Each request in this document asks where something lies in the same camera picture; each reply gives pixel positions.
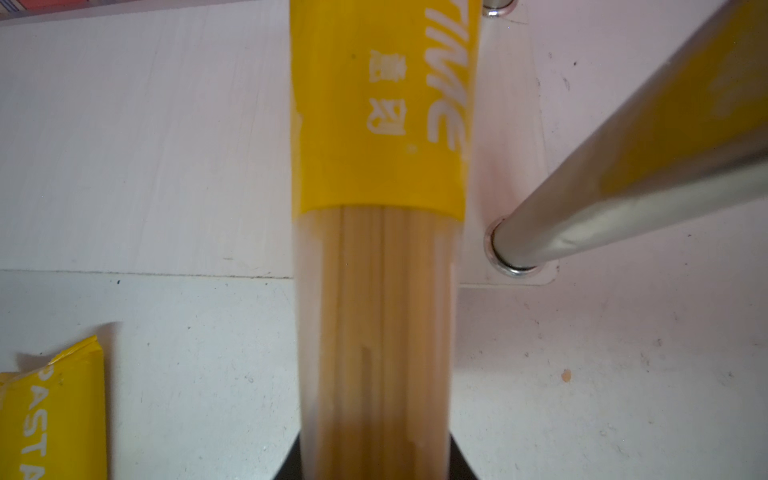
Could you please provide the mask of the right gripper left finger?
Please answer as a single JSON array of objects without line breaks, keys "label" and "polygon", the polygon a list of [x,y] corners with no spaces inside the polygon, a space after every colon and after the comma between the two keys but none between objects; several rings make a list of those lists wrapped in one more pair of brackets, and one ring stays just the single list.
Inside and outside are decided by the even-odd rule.
[{"label": "right gripper left finger", "polygon": [[295,437],[283,463],[273,477],[274,480],[302,480],[302,458],[300,436]]}]

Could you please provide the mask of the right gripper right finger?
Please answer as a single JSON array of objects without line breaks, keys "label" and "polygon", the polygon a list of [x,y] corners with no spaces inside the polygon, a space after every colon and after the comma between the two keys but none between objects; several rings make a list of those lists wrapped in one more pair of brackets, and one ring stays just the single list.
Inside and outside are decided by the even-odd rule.
[{"label": "right gripper right finger", "polygon": [[453,435],[450,436],[449,480],[478,480]]}]

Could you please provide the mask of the yellow Pastatime bag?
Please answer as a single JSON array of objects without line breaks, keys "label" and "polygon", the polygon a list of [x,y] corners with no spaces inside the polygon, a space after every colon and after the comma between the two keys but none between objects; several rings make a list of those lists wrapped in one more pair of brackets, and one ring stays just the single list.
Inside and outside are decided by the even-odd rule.
[{"label": "yellow Pastatime bag", "polygon": [[104,352],[91,336],[26,373],[1,374],[1,477],[108,477]]},{"label": "yellow Pastatime bag", "polygon": [[478,1],[294,1],[307,479],[445,479]]}]

